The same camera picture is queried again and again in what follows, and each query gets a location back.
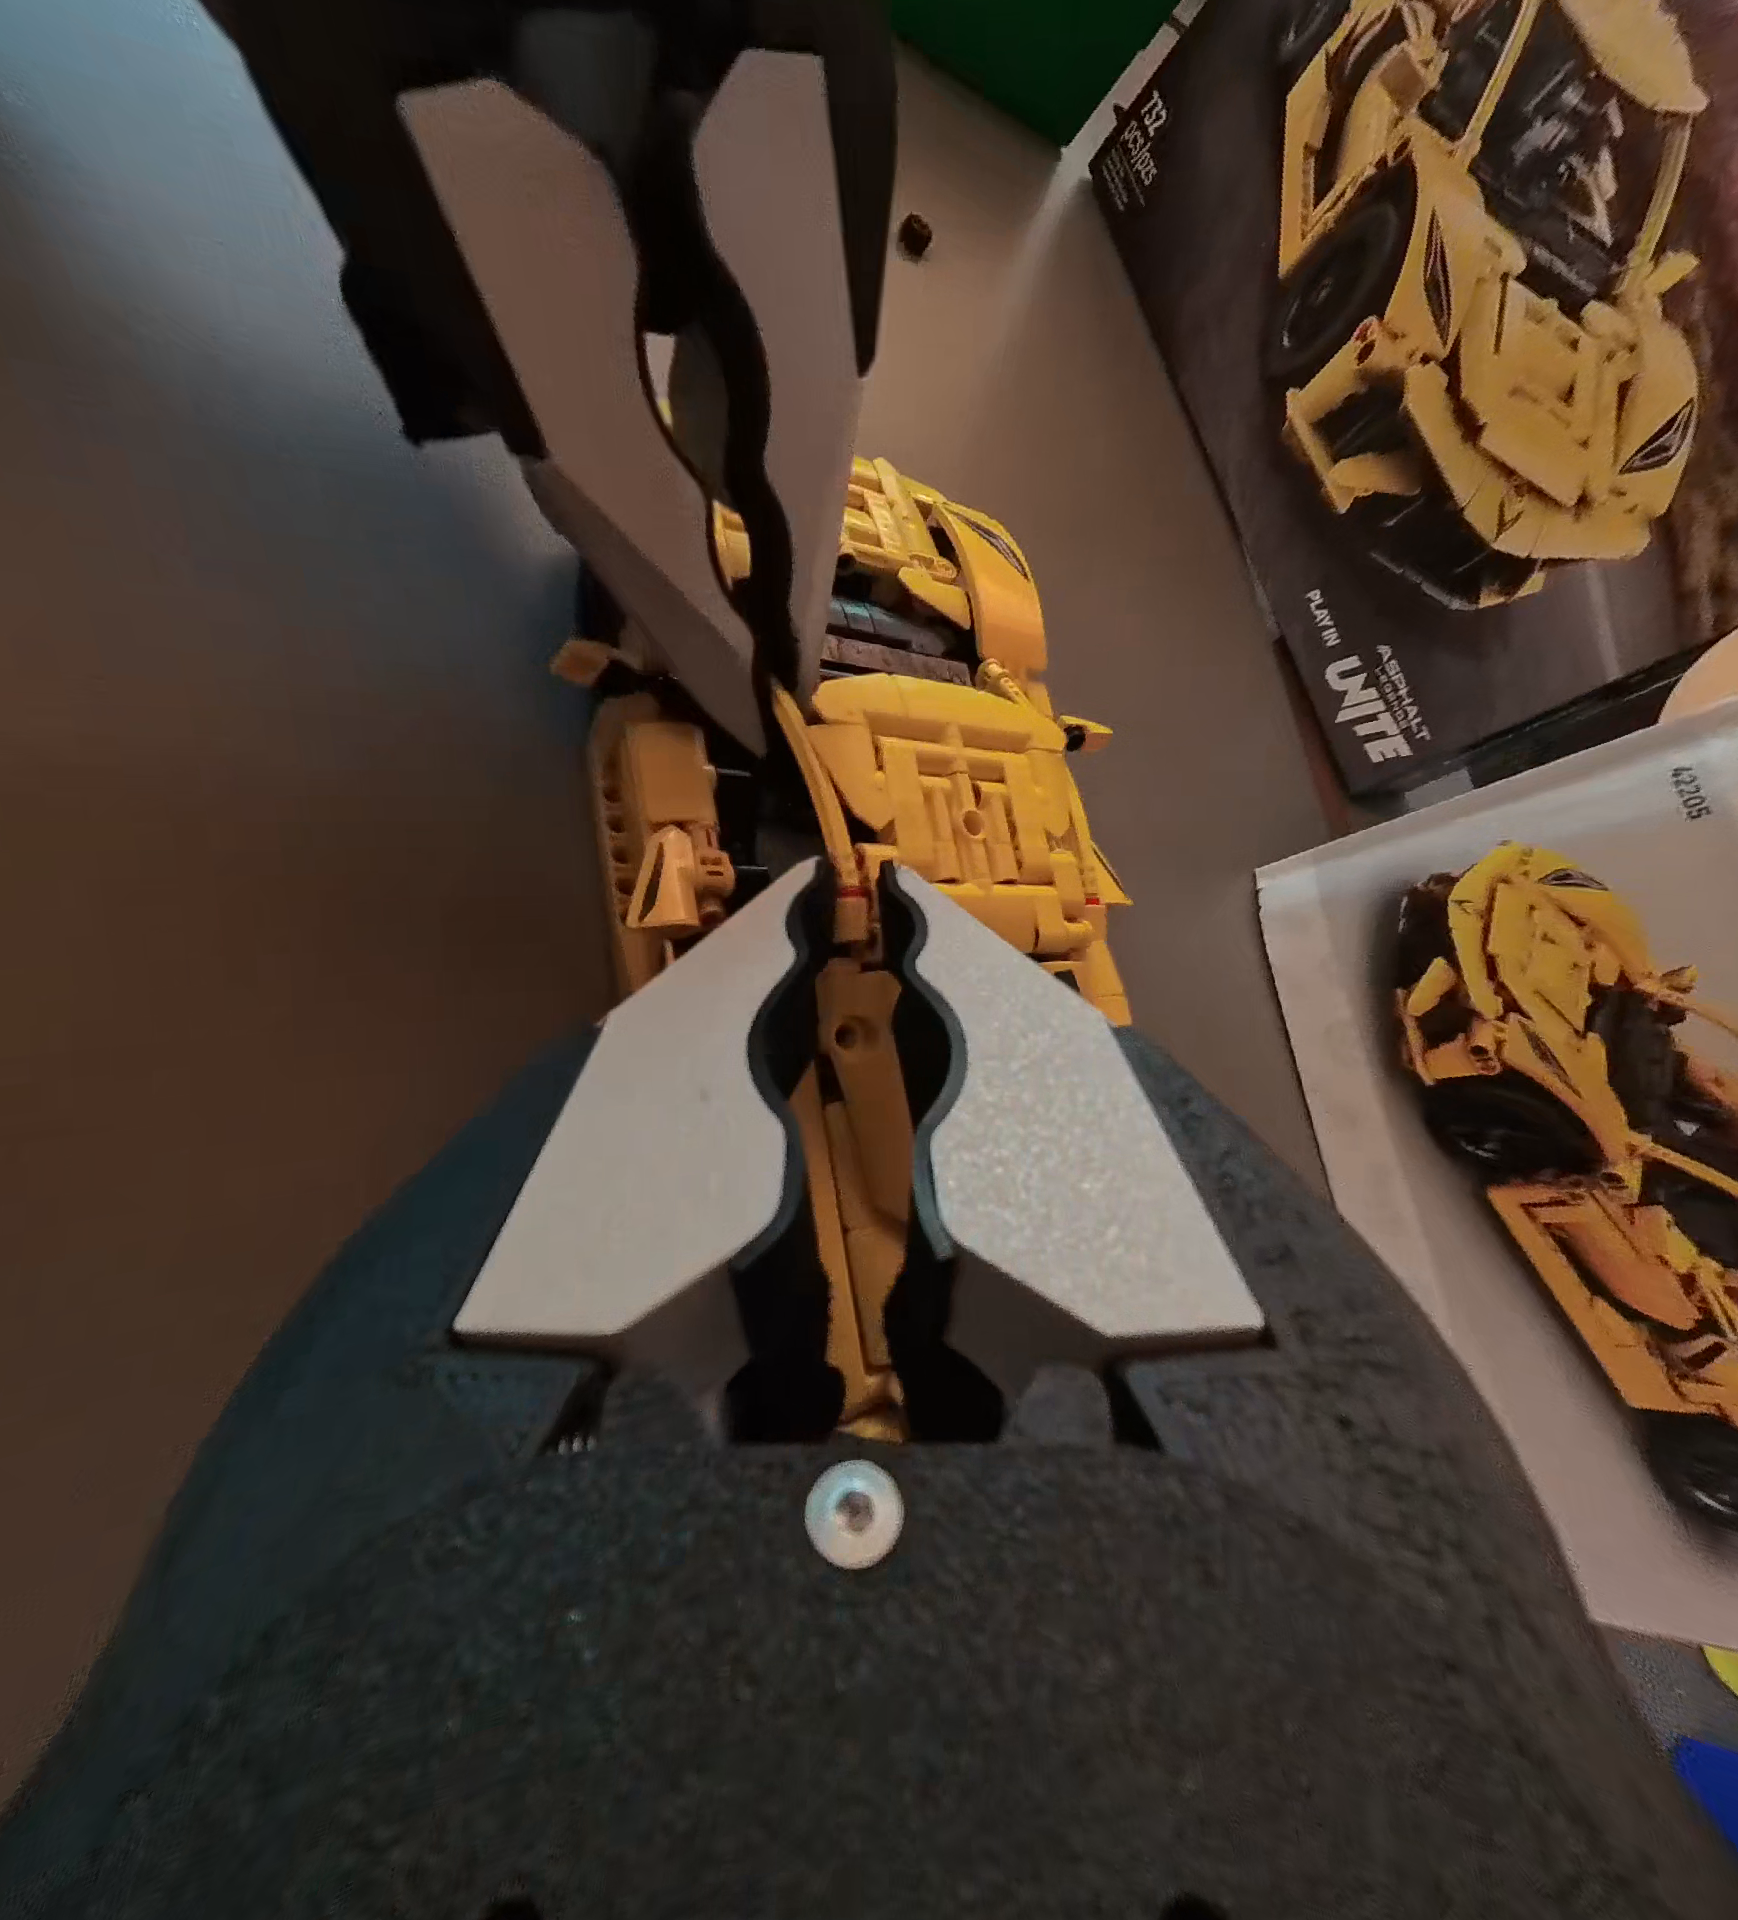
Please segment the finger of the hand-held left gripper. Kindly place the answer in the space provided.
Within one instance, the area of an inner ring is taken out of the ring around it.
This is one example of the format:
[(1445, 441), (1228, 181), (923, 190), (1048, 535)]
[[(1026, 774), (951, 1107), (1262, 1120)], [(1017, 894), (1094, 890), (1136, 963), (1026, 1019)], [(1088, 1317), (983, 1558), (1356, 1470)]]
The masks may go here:
[(740, 52), (692, 149), (710, 238), (764, 361), (763, 474), (788, 538), (793, 658), (772, 673), (807, 702), (857, 451), (861, 371), (831, 139), (813, 52)]
[(683, 139), (686, 240), (710, 258), (728, 400), (694, 460), (672, 405), (673, 343), (644, 327), (645, 253), (602, 157), (506, 81), (403, 94), (422, 157), (545, 453), (527, 480), (683, 690), (755, 755), (793, 658), (788, 538), (763, 474), (764, 361), (722, 267)]

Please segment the white car instruction booklet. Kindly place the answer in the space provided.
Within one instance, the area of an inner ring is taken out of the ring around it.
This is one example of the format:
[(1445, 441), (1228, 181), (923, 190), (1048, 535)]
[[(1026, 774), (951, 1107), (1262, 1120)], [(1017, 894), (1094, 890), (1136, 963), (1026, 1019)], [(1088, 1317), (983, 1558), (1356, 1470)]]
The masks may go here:
[(1738, 702), (1258, 873), (1343, 1218), (1602, 1624), (1738, 1651)]

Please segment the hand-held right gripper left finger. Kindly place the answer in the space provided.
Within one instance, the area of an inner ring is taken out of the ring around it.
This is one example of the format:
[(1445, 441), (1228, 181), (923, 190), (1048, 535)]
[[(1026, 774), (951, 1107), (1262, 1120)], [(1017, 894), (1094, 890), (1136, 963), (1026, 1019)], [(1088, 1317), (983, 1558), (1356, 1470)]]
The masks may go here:
[(832, 873), (807, 857), (594, 1033), (454, 1335), (657, 1371), (711, 1402), (831, 1402), (831, 1283), (793, 1097)]

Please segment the green plastic bin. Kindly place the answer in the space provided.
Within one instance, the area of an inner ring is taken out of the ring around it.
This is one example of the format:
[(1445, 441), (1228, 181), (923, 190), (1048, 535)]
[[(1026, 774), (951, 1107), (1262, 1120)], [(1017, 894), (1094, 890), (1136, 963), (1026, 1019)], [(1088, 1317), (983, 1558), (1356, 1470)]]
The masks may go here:
[(1064, 149), (1180, 2), (891, 2), (902, 45)]

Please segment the dark car set box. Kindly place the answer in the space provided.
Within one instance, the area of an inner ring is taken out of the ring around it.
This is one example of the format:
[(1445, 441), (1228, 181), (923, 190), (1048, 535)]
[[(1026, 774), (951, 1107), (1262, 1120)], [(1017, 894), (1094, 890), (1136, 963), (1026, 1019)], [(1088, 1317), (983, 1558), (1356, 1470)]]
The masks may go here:
[(1350, 795), (1738, 631), (1738, 5), (1203, 5), (1092, 181)]

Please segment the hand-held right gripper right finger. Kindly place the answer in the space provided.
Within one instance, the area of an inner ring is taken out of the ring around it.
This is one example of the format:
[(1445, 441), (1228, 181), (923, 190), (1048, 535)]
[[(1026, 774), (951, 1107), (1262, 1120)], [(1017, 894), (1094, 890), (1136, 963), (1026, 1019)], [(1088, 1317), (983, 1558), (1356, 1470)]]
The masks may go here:
[(917, 1445), (987, 1445), (1044, 1370), (1250, 1350), (1240, 1258), (1117, 1029), (893, 863), (881, 939), (911, 1147), (881, 1307)]

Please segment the yellow toy brick car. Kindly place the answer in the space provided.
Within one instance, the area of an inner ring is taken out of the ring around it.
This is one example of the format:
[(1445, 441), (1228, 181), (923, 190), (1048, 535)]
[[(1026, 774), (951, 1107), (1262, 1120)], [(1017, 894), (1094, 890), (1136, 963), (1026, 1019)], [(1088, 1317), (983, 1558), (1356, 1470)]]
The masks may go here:
[(1131, 1008), (1106, 923), (1128, 904), (1099, 848), (1073, 755), (1111, 732), (1059, 712), (1042, 601), (993, 514), (856, 457), (817, 663), (787, 741), (752, 755), (631, 622), (590, 563), (552, 670), (594, 695), (594, 832), (616, 995), (641, 991), (805, 857), (837, 881), (813, 988), (816, 1054), (793, 1093), (840, 1430), (909, 1437), (881, 1313), (909, 1229), (913, 1123), (878, 881), (915, 868), (1111, 1023)]

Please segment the grey desk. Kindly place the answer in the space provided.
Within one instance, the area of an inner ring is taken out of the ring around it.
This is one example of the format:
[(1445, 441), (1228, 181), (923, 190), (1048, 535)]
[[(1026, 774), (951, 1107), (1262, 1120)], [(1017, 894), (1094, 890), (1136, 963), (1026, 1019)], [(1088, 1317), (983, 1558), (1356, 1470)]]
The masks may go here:
[[(0, 7), (131, 184), (216, 41)], [(1165, 1448), (900, 1468), (842, 1574), (817, 1455), (445, 1306), (561, 1116), (561, 582), (355, 406), (149, 348), (34, 219), (0, 100), (0, 1654), (53, 1634), (0, 1916), (1738, 1916), (1503, 1434), (1368, 1247), (1125, 1042), (1266, 1361), (1137, 1370)]]

